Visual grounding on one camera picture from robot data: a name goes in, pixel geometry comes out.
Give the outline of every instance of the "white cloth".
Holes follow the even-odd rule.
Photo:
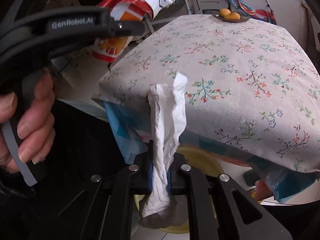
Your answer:
[[[142,226],[164,228],[175,220],[177,202],[168,193],[167,172],[179,146],[179,136],[187,124],[184,98],[187,82],[188,79],[178,73],[173,86],[156,84],[148,94],[154,155],[152,192],[140,202]],[[143,220],[155,213],[157,215]]]

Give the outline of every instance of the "screw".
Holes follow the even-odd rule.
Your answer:
[[[184,171],[190,171],[191,166],[189,164],[183,164],[183,165],[181,165],[181,169]]]
[[[92,182],[99,182],[100,179],[101,179],[101,176],[98,175],[98,174],[91,176],[91,181],[92,181]]]
[[[139,169],[139,166],[137,164],[132,164],[129,166],[130,171],[137,171]]]
[[[221,174],[221,175],[219,176],[219,179],[221,179],[221,180],[224,181],[224,182],[227,182],[227,181],[229,181],[230,177],[229,177],[229,175],[227,175],[227,174]]]

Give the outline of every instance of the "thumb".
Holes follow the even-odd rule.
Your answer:
[[[0,96],[0,123],[10,119],[16,111],[18,98],[14,92]]]

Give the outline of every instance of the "plate of fruit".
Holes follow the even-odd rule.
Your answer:
[[[250,16],[247,14],[231,12],[229,9],[221,9],[216,17],[222,21],[231,23],[246,22],[250,19]]]

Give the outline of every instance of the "colorful bag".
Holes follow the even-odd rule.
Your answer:
[[[244,14],[250,15],[252,18],[272,23],[274,25],[277,25],[276,18],[271,10],[271,12],[267,12],[265,10],[254,10],[250,6],[246,5],[241,0],[228,0],[231,2],[240,12]]]

